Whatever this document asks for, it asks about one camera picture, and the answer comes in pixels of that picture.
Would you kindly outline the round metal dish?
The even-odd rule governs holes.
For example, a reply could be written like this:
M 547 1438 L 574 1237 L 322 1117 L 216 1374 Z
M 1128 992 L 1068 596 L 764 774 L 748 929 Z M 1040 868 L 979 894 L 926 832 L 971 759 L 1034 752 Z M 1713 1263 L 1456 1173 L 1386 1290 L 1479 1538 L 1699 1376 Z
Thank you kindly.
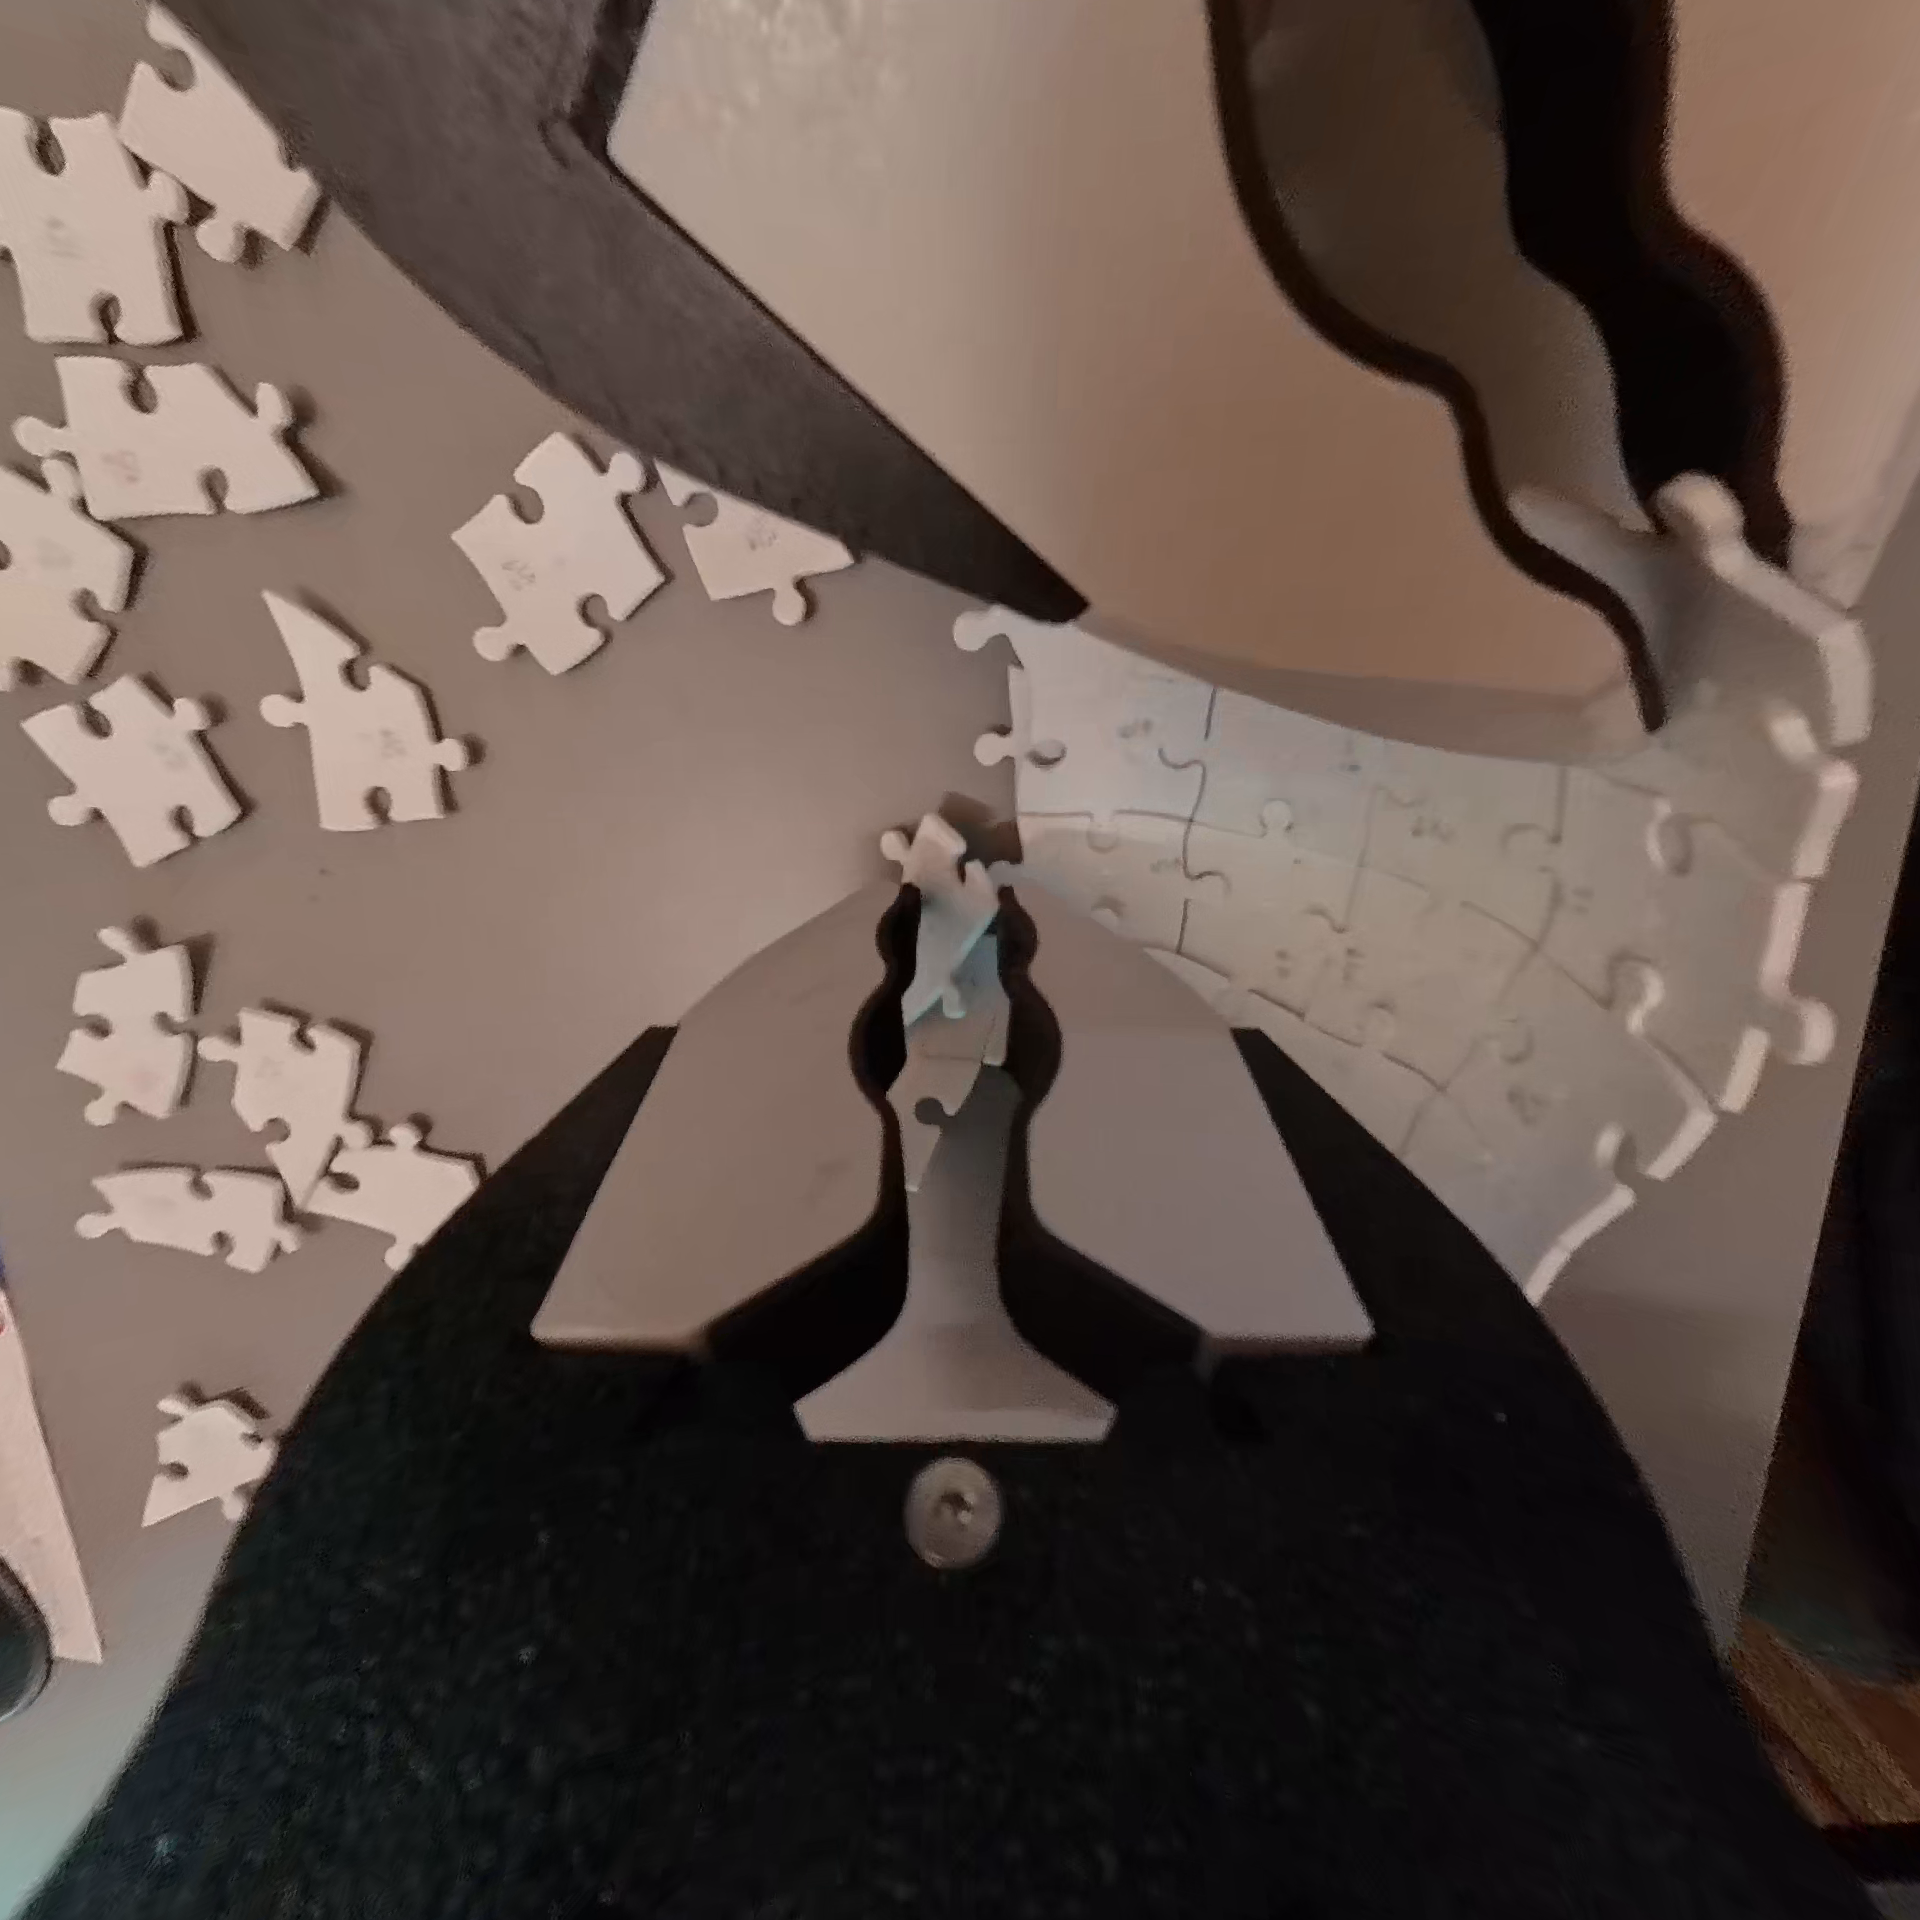
M 54 1631 L 38 1597 L 11 1562 L 0 1566 L 2 1591 L 2 1720 L 23 1713 L 49 1686 Z

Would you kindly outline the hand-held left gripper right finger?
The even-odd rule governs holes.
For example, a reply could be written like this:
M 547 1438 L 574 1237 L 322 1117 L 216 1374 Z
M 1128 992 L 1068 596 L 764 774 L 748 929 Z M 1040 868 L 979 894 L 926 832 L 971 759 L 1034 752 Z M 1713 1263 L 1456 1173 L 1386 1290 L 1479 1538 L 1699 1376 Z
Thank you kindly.
M 1000 906 L 998 1284 L 1022 1342 L 1113 1405 L 1226 1359 L 1363 1352 L 1374 1317 L 1228 1020 L 1034 882 Z

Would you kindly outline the puzzle pieces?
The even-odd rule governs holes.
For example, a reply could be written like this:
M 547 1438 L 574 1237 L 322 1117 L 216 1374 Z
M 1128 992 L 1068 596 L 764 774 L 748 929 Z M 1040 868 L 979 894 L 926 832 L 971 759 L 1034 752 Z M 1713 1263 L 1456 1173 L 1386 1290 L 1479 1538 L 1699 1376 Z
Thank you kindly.
M 257 1272 L 107 1232 L 96 1180 L 267 1180 L 234 1112 L 247 1009 L 361 1048 L 351 1111 L 387 1151 L 505 1162 L 630 1038 L 801 901 L 737 888 L 774 800 L 721 791 L 822 648 L 768 593 L 714 605 L 655 461 L 544 402 L 339 212 L 255 268 L 161 240 L 234 404 L 288 392 L 303 504 L 119 525 L 6 471 L 131 593 L 71 576 L 107 645 L 6 695 L 6 1272 L 92 1606 L 161 1530 L 156 1400 L 243 1392 L 284 1423 L 391 1237 L 282 1217 Z

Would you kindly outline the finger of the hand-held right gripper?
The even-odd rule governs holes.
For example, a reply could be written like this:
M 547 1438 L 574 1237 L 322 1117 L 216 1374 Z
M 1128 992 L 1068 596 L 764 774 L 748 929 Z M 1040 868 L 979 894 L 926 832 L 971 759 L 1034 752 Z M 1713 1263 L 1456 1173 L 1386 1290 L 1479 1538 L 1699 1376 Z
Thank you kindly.
M 1635 495 L 1707 473 L 1857 600 L 1915 481 L 1918 4 L 1473 12 L 1521 250 L 1600 333 Z
M 1087 600 L 1380 736 L 1644 736 L 1673 589 L 1468 4 L 652 4 L 609 157 Z

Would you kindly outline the partly built puzzle ball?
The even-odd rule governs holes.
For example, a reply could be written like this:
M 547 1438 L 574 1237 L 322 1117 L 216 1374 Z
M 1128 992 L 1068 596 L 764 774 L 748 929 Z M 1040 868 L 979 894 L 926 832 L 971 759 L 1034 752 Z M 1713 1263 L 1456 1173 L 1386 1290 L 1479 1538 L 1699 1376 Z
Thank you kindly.
M 1022 874 L 1264 1031 L 1540 1301 L 1767 1065 L 1833 1054 L 1794 962 L 1874 702 L 1858 624 L 1705 474 L 1625 534 L 1676 614 L 1664 725 L 1600 764 L 1440 752 L 1074 626 L 1012 648 Z

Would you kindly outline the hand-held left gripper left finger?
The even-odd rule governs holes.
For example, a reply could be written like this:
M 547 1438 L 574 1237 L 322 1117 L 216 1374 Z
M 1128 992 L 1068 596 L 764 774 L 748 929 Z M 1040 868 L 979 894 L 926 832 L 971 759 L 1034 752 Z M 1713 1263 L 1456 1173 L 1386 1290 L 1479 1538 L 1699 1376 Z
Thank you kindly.
M 799 1402 L 883 1342 L 910 1270 L 889 1090 L 920 926 L 921 892 L 875 882 L 695 1004 L 535 1311 L 543 1345 Z

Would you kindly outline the white curved puzzle piece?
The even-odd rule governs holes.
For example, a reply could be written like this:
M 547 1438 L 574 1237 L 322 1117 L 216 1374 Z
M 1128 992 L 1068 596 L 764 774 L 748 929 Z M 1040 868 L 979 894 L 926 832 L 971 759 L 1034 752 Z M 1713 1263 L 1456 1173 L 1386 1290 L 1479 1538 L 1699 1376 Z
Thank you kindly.
M 905 1054 L 888 1094 L 898 1117 L 903 1181 L 914 1193 L 979 1074 L 1003 1068 L 1012 1009 L 992 929 L 998 888 L 960 830 L 930 812 L 913 833 L 889 830 L 881 849 L 920 892 L 916 962 L 902 993 Z

